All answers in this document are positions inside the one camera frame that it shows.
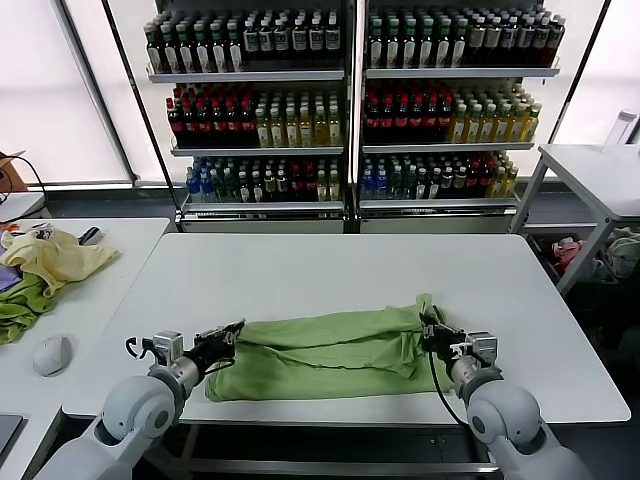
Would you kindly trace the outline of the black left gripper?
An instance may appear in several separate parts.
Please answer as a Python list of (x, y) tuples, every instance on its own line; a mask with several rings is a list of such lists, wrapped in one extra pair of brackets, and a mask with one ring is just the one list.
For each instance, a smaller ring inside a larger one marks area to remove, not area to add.
[(245, 320), (219, 326), (201, 333), (194, 339), (192, 360), (199, 368), (227, 368), (235, 363), (235, 342)]

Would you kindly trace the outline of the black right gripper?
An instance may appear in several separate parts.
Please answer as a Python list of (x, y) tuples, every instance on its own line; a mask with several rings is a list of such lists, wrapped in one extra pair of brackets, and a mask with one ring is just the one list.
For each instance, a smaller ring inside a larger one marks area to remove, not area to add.
[(420, 313), (422, 338), (427, 339), (427, 350), (436, 354), (440, 360), (457, 360), (466, 354), (466, 333), (455, 325), (449, 325), (443, 311), (433, 305), (436, 315), (436, 328), (433, 331), (433, 317), (429, 313)]

